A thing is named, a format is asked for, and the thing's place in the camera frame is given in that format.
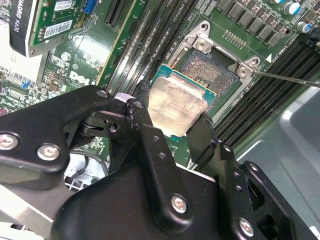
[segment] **motherboard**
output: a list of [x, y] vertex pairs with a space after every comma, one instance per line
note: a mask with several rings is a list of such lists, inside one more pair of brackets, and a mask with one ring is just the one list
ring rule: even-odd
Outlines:
[[[175, 161], [192, 169], [197, 166], [185, 134], [203, 111], [218, 136], [237, 147], [244, 138], [235, 136], [245, 131], [248, 138], [301, 93], [301, 86], [254, 71], [307, 81], [320, 73], [319, 47], [309, 41], [319, 28], [318, 0], [31, 2], [27, 11], [26, 0], [0, 0], [0, 31], [6, 36], [0, 39], [0, 116], [86, 85], [132, 94], [144, 80], [150, 84], [149, 111], [157, 113], [152, 121], [165, 133]], [[25, 29], [17, 23], [23, 18]], [[305, 70], [294, 72], [302, 62]], [[172, 86], [179, 89], [168, 92]], [[168, 101], [166, 96], [176, 94], [197, 105]], [[253, 112], [250, 104], [259, 109]], [[259, 121], [243, 128], [253, 113], [260, 113]], [[172, 121], [179, 127], [170, 128]], [[107, 139], [97, 137], [78, 150], [109, 160]]]

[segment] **screw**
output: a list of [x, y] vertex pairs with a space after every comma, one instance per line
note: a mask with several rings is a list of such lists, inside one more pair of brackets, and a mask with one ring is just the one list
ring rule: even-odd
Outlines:
[[248, 75], [247, 69], [244, 67], [239, 68], [239, 70], [237, 71], [237, 74], [240, 78], [244, 78]]
[[254, 236], [254, 230], [247, 220], [245, 220], [244, 218], [240, 218], [239, 225], [245, 235], [247, 235], [248, 237]]
[[258, 168], [256, 165], [254, 165], [253, 163], [250, 163], [250, 167], [255, 170], [256, 172], [258, 172]]
[[133, 104], [136, 105], [140, 109], [142, 109], [144, 107], [144, 106], [142, 106], [141, 102], [139, 102], [139, 101], [134, 101]]
[[45, 144], [38, 148], [36, 154], [45, 161], [56, 160], [60, 156], [59, 149], [52, 144]]
[[223, 145], [224, 149], [227, 150], [228, 152], [231, 152], [231, 148], [228, 145]]
[[180, 214], [184, 214], [187, 211], [187, 203], [182, 197], [174, 195], [171, 198], [171, 205]]
[[197, 43], [196, 43], [196, 48], [199, 50], [199, 51], [202, 51], [202, 50], [204, 50], [205, 49], [205, 42], [203, 42], [203, 41], [198, 41]]
[[98, 94], [98, 95], [99, 95], [100, 97], [102, 97], [102, 98], [108, 97], [107, 92], [106, 92], [106, 91], [103, 91], [103, 90], [97, 91], [96, 94]]
[[0, 134], [0, 150], [11, 150], [19, 144], [19, 140], [12, 134]]

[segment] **black dimm slot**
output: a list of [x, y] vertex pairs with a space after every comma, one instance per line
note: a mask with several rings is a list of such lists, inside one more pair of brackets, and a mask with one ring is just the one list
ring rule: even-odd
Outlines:
[[121, 85], [121, 86], [123, 85], [122, 82], [118, 82], [117, 73], [120, 70], [120, 68], [122, 67], [122, 65], [123, 65], [122, 63], [125, 61], [126, 56], [132, 54], [132, 52], [130, 52], [130, 51], [134, 51], [138, 47], [139, 41], [137, 39], [140, 39], [141, 35], [143, 34], [143, 30], [145, 29], [145, 27], [141, 27], [141, 26], [143, 26], [145, 24], [147, 18], [150, 16], [151, 5], [152, 5], [152, 1], [148, 1], [140, 19], [139, 19], [138, 25], [136, 26], [134, 33], [130, 38], [129, 43], [126, 46], [126, 48], [121, 56], [121, 59], [120, 59], [118, 65], [112, 75], [112, 78], [111, 78], [109, 84], [107, 85], [106, 90], [112, 94], [117, 92], [118, 85]]
[[[296, 51], [300, 51], [303, 46], [298, 44], [293, 44], [293, 48], [296, 49]], [[287, 55], [285, 55], [283, 58], [283, 62], [289, 62], [292, 60], [292, 58], [297, 54], [296, 51], [291, 51]], [[276, 62], [274, 63], [268, 72], [273, 73], [279, 73], [279, 71], [283, 68], [283, 66]], [[255, 83], [255, 85], [249, 90], [250, 94], [246, 94], [241, 102], [243, 104], [237, 104], [233, 107], [233, 109], [230, 111], [231, 113], [241, 113], [243, 110], [248, 109], [247, 105], [253, 101], [254, 96], [258, 95], [261, 91], [264, 91], [264, 88], [268, 86], [269, 81], [272, 81], [272, 79], [268, 79], [265, 76], [262, 76], [259, 78], [259, 80]], [[217, 132], [223, 132], [229, 125], [232, 124], [232, 122], [235, 120], [237, 116], [234, 116], [233, 114], [227, 114], [222, 120], [219, 121], [219, 123], [214, 127], [214, 129]]]
[[[147, 54], [149, 54], [149, 46], [152, 43], [152, 41], [155, 39], [155, 34], [158, 31], [161, 31], [159, 29], [160, 26], [164, 25], [166, 22], [166, 19], [161, 19], [161, 13], [163, 12], [164, 8], [168, 4], [169, 0], [161, 0], [156, 6], [156, 8], [153, 10], [153, 13], [151, 16], [157, 15], [154, 20], [151, 20], [150, 23], [147, 26], [146, 31], [144, 32], [144, 35], [141, 37], [141, 44], [140, 47], [137, 49], [135, 54], [133, 55], [130, 62], [127, 64], [128, 71], [124, 72], [121, 75], [121, 78], [124, 79], [125, 82], [129, 82], [129, 85], [136, 85], [137, 84], [137, 73], [139, 72], [139, 64], [143, 61], [143, 59], [146, 57]], [[130, 72], [133, 71], [132, 67], [134, 65], [138, 64], [138, 68], [134, 70], [134, 73], [131, 74], [132, 76], [128, 76]]]
[[[320, 70], [319, 60], [319, 55], [296, 40], [268, 72], [309, 80]], [[219, 139], [234, 148], [237, 147], [273, 112], [277, 113], [278, 109], [302, 86], [285, 80], [261, 77], [215, 127]]]
[[[312, 63], [314, 61], [313, 58], [309, 58], [309, 60], [304, 64], [304, 65], [309, 65], [310, 63]], [[299, 78], [300, 76], [302, 76], [304, 73], [306, 72], [305, 68], [300, 68], [298, 69], [291, 77], [292, 78]], [[233, 139], [235, 139], [236, 137], [239, 137], [240, 134], [243, 133], [243, 131], [248, 128], [250, 125], [252, 125], [253, 123], [255, 123], [257, 121], [257, 119], [259, 120], [260, 115], [263, 111], [266, 111], [267, 109], [271, 108], [277, 108], [280, 104], [281, 101], [279, 101], [279, 96], [291, 96], [291, 91], [293, 90], [293, 87], [299, 87], [301, 85], [297, 84], [297, 83], [292, 83], [289, 81], [283, 81], [283, 80], [277, 80], [276, 84], [277, 87], [273, 87], [273, 90], [270, 91], [269, 94], [264, 94], [264, 99], [261, 99], [261, 101], [257, 101], [257, 103], [259, 104], [255, 104], [256, 106], [256, 110], [252, 115], [249, 115], [245, 120], [244, 120], [244, 124], [243, 125], [239, 125], [239, 124], [235, 124], [237, 125], [237, 128], [235, 130], [232, 131], [232, 135], [233, 137], [230, 138], [228, 140], [228, 142], [232, 143], [234, 142]]]
[[[147, 11], [150, 11], [150, 14], [147, 14], [145, 16], [145, 18], [148, 18], [148, 16], [152, 17], [155, 14], [157, 14], [159, 12], [160, 8], [163, 6], [163, 3], [164, 3], [164, 0], [158, 0], [152, 10], [150, 10], [150, 7], [146, 8]], [[148, 32], [150, 31], [152, 26], [153, 26], [153, 21], [148, 21], [147, 25], [143, 28], [143, 32], [141, 33], [140, 37], [137, 38], [137, 40], [136, 40], [137, 44], [140, 44], [142, 41], [145, 40], [145, 38], [148, 37]], [[135, 64], [135, 59], [136, 59], [138, 52], [139, 52], [139, 48], [137, 46], [134, 50], [134, 53], [129, 56], [129, 59], [125, 65], [125, 70], [121, 73], [120, 77], [118, 78], [118, 83], [117, 83], [116, 88], [114, 90], [115, 93], [120, 91], [120, 89], [125, 84], [125, 82], [127, 80], [126, 77], [127, 77], [128, 73], [130, 72], [130, 69], [133, 66], [133, 64]]]
[[[141, 74], [144, 75], [144, 79], [150, 80], [151, 77], [155, 74], [155, 71], [158, 69], [158, 66], [163, 61], [166, 52], [171, 46], [169, 43], [172, 43], [173, 39], [178, 36], [179, 26], [181, 25], [187, 14], [190, 12], [192, 6], [196, 3], [197, 1], [193, 0], [179, 1], [179, 4], [175, 8], [173, 15], [169, 19], [169, 23], [171, 24], [166, 25], [166, 28], [159, 37], [159, 41], [155, 45], [156, 49], [158, 49], [158, 52], [151, 55], [146, 61], [147, 64], [142, 68], [143, 72], [141, 72]], [[128, 89], [128, 92], [131, 93], [133, 90], [134, 86], [131, 86], [131, 88]]]
[[[297, 66], [299, 66], [305, 59], [306, 55], [308, 55], [306, 52], [300, 52], [299, 56], [297, 56], [298, 61], [291, 61], [289, 62], [289, 66], [287, 66], [286, 68], [283, 69], [283, 71], [281, 71], [281, 75], [287, 76], [290, 74], [290, 70], [296, 68]], [[266, 85], [266, 89], [263, 90], [263, 94], [260, 93], [256, 93], [254, 95], [252, 95], [251, 97], [251, 102], [254, 103], [254, 107], [256, 107], [259, 103], [262, 103], [263, 101], [269, 101], [269, 99], [267, 98], [271, 98], [272, 100], [272, 96], [265, 94], [265, 93], [272, 93], [273, 91], [277, 91], [279, 92], [279, 86], [283, 83], [287, 83], [285, 81], [282, 80], [278, 80], [278, 79], [272, 79], [269, 78], [269, 81], [273, 81], [271, 82], [271, 84]], [[251, 118], [253, 115], [250, 114], [251, 112], [251, 108], [247, 107], [245, 108], [245, 111], [241, 112], [241, 116], [244, 116], [244, 118], [246, 119], [244, 121], [244, 125], [247, 125], [249, 123], [249, 119], [247, 118]], [[235, 129], [239, 128], [239, 122], [242, 122], [243, 118], [239, 117], [239, 114], [237, 114], [236, 117], [233, 118], [234, 121], [232, 121], [232, 125], [230, 127], [228, 127], [227, 131], [221, 135], [221, 138], [225, 138], [226, 135], [228, 135], [229, 133], [233, 133]]]
[[[289, 71], [291, 69], [296, 69], [296, 67], [301, 64], [303, 62], [303, 60], [305, 59], [305, 57], [307, 56], [307, 54], [300, 54], [299, 55], [299, 61], [298, 62], [294, 62], [291, 63], [289, 66], [287, 66], [284, 71], [281, 72], [281, 75], [287, 76], [289, 74]], [[233, 135], [234, 134], [234, 130], [241, 128], [243, 126], [246, 126], [249, 124], [250, 119], [252, 116], [254, 116], [257, 112], [260, 113], [257, 108], [259, 107], [259, 105], [261, 105], [262, 103], [264, 104], [264, 100], [266, 100], [267, 102], [272, 102], [272, 100], [276, 100], [277, 99], [277, 93], [279, 94], [281, 92], [282, 86], [285, 84], [288, 84], [289, 82], [283, 81], [283, 80], [276, 80], [276, 79], [272, 79], [269, 78], [270, 81], [270, 86], [265, 89], [261, 94], [258, 95], [253, 95], [253, 97], [251, 99], [253, 99], [251, 101], [251, 107], [247, 107], [247, 110], [245, 112], [245, 114], [241, 114], [241, 116], [243, 117], [239, 117], [238, 114], [236, 114], [235, 117], [235, 121], [232, 122], [232, 128], [228, 128], [227, 132], [225, 132], [221, 138], [225, 139], [227, 138], [228, 135]]]
[[[262, 83], [263, 85], [262, 85], [262, 84], [256, 84], [256, 86], [255, 86], [252, 90], [250, 90], [251, 94], [249, 94], [249, 96], [247, 96], [246, 99], [244, 98], [244, 99], [241, 101], [241, 102], [245, 102], [244, 105], [243, 105], [243, 104], [239, 104], [240, 106], [242, 106], [241, 111], [243, 110], [244, 107], [246, 107], [246, 109], [248, 109], [248, 104], [249, 104], [250, 102], [255, 102], [255, 101], [256, 101], [255, 96], [261, 92], [262, 86], [263, 86], [263, 87], [266, 86], [265, 83], [266, 83], [267, 79], [268, 79], [268, 78], [263, 77], [263, 78], [260, 80], [260, 83]], [[237, 119], [237, 117], [243, 116], [243, 114], [239, 114], [239, 110], [238, 110], [238, 109], [234, 109], [232, 112], [233, 112], [233, 113], [238, 113], [238, 114], [236, 114], [235, 116], [234, 116], [234, 114], [232, 114], [232, 120], [229, 119], [229, 120], [227, 121], [228, 124], [222, 124], [222, 125], [223, 125], [223, 127], [222, 127], [223, 129], [227, 127], [226, 125], [230, 125], [231, 123], [233, 123], [233, 122], [234, 122], [234, 119]]]
[[[168, 17], [171, 16], [174, 12], [174, 10], [177, 8], [178, 5], [178, 1], [172, 1], [170, 4], [169, 9], [166, 11], [164, 17], [163, 17], [163, 22], [167, 23], [168, 21]], [[156, 35], [154, 37], [154, 39], [159, 39], [160, 35], [164, 32], [165, 27], [167, 26], [167, 24], [161, 24], [160, 28], [158, 31], [156, 31]], [[152, 49], [154, 49], [155, 44], [152, 44], [149, 46], [149, 51], [147, 51], [147, 54], [144, 56], [143, 60], [141, 61], [142, 64], [140, 65], [139, 68], [137, 68], [135, 75], [133, 76], [132, 79], [134, 79], [134, 81], [132, 81], [130, 83], [130, 85], [127, 87], [127, 91], [130, 91], [132, 89], [133, 86], [135, 86], [137, 84], [137, 81], [139, 80], [139, 77], [141, 75], [141, 71], [143, 70], [143, 66], [145, 66], [147, 64], [148, 61], [148, 57], [150, 55], [150, 53], [152, 52]]]
[[[313, 75], [315, 75], [319, 71], [319, 69], [320, 69], [320, 62], [317, 64], [317, 66], [312, 67], [311, 71], [308, 71], [309, 74], [307, 75], [307, 78], [311, 78]], [[263, 122], [266, 121], [268, 117], [274, 112], [273, 109], [277, 107], [281, 107], [282, 104], [284, 104], [290, 97], [292, 97], [301, 87], [302, 86], [298, 83], [290, 83], [290, 87], [289, 87], [290, 92], [287, 95], [285, 95], [285, 97], [283, 97], [281, 101], [277, 103], [276, 106], [271, 106], [271, 110], [268, 111], [268, 114], [261, 119], [259, 118], [258, 122], [256, 122], [253, 126], [251, 126], [251, 128], [256, 129], [261, 124], [263, 124]], [[245, 134], [243, 135], [239, 135], [238, 138], [235, 139], [232, 144], [234, 144], [235, 146], [238, 146], [239, 144], [241, 144], [242, 141], [244, 141], [252, 133], [253, 131], [248, 131], [248, 132], [245, 132]]]

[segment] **green circuit board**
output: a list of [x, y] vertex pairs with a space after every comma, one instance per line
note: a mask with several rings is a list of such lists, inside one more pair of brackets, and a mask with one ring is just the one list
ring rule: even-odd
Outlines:
[[40, 0], [33, 27], [33, 45], [80, 27], [85, 0]]
[[[128, 58], [127, 63], [136, 64], [135, 73], [142, 73], [148, 69], [145, 77], [152, 79], [159, 66], [167, 63], [184, 36], [204, 20], [210, 23], [209, 38], [242, 61], [258, 56], [261, 61], [259, 70], [264, 71], [296, 39], [299, 34], [297, 23], [306, 21], [305, 18], [310, 11], [317, 12], [313, 9], [316, 4], [314, 0], [300, 1], [301, 9], [295, 16], [283, 14], [285, 3], [275, 5], [268, 0], [257, 1], [249, 9], [249, 3], [252, 1], [239, 1], [241, 2], [241, 14], [244, 13], [243, 11], [249, 11], [255, 19], [262, 19], [263, 22], [267, 21], [270, 16], [275, 17], [270, 22], [274, 24], [271, 31], [279, 34], [280, 39], [271, 45], [269, 38], [262, 40], [264, 36], [259, 36], [258, 32], [250, 32], [248, 28], [241, 26], [238, 20], [241, 18], [240, 15], [235, 20], [230, 17], [231, 14], [228, 11], [218, 9], [220, 1], [128, 0], [121, 9], [116, 25], [110, 27], [106, 24], [106, 16], [114, 2], [100, 0], [92, 14], [83, 14], [81, 6], [84, 3], [77, 1], [78, 10], [76, 12], [73, 10], [72, 18], [77, 19], [78, 22], [81, 16], [84, 16], [82, 26], [72, 30], [64, 43], [50, 51], [40, 83], [32, 83], [22, 88], [21, 81], [18, 81], [19, 76], [10, 73], [9, 70], [0, 69], [0, 107], [8, 109], [8, 112], [16, 111], [90, 84], [105, 87], [113, 94], [119, 91], [130, 93], [138, 82], [139, 76], [124, 77], [123, 71], [130, 73], [131, 69], [121, 70], [123, 67], [121, 63], [124, 63], [125, 55], [131, 57]], [[181, 8], [182, 5], [187, 5], [189, 9]], [[1, 0], [0, 19], [7, 21], [10, 6], [9, 0]], [[50, 24], [62, 22], [62, 20], [52, 21], [53, 14], [56, 13], [51, 9], [54, 8], [53, 5], [48, 7], [51, 15], [46, 15], [47, 20], [43, 20], [45, 8], [40, 7], [42, 17], [39, 18], [37, 31], [44, 26], [50, 26], [48, 21]], [[261, 16], [257, 16], [258, 8], [265, 10]], [[278, 30], [274, 21], [281, 23]], [[312, 22], [313, 26], [318, 25], [318, 15], [309, 22]], [[34, 39], [35, 43], [42, 41], [37, 36], [38, 34]], [[190, 49], [174, 70], [179, 71], [191, 54]], [[253, 78], [252, 84], [257, 79], [257, 77]], [[239, 83], [233, 85], [223, 98], [228, 99], [238, 86]], [[213, 116], [221, 104], [209, 114]], [[178, 142], [168, 138], [167, 142], [174, 159], [180, 164], [188, 164], [190, 153], [186, 138], [182, 137]], [[83, 149], [101, 156], [102, 159], [108, 158], [109, 148], [106, 139], [96, 138], [93, 143], [84, 146]]]

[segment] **black plastic bracket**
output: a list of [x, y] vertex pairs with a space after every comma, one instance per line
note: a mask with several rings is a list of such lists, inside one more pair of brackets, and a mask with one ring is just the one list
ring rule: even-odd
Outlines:
[[[0, 183], [39, 190], [56, 186], [80, 121], [112, 102], [110, 94], [90, 85], [1, 117], [0, 134], [15, 136], [18, 144], [0, 150]], [[58, 157], [41, 159], [37, 150], [44, 145], [54, 146]]]
[[[153, 127], [148, 109], [136, 99], [126, 102], [138, 146], [138, 157], [153, 213], [159, 227], [167, 234], [181, 234], [193, 223], [194, 206], [179, 174], [165, 136]], [[174, 209], [172, 199], [179, 197], [186, 205], [185, 212]]]

